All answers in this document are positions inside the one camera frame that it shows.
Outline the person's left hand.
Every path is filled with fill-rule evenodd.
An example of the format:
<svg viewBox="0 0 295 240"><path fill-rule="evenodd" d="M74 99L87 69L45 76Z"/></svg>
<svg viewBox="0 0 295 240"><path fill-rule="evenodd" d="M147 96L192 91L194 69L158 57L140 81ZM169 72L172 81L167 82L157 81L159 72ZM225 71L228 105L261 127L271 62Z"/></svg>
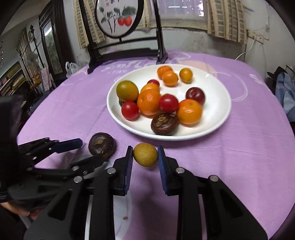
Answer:
<svg viewBox="0 0 295 240"><path fill-rule="evenodd" d="M17 215L30 217L32 220L36 220L36 218L43 212L43 210L24 210L20 206L16 205L14 202L1 203L1 206Z"/></svg>

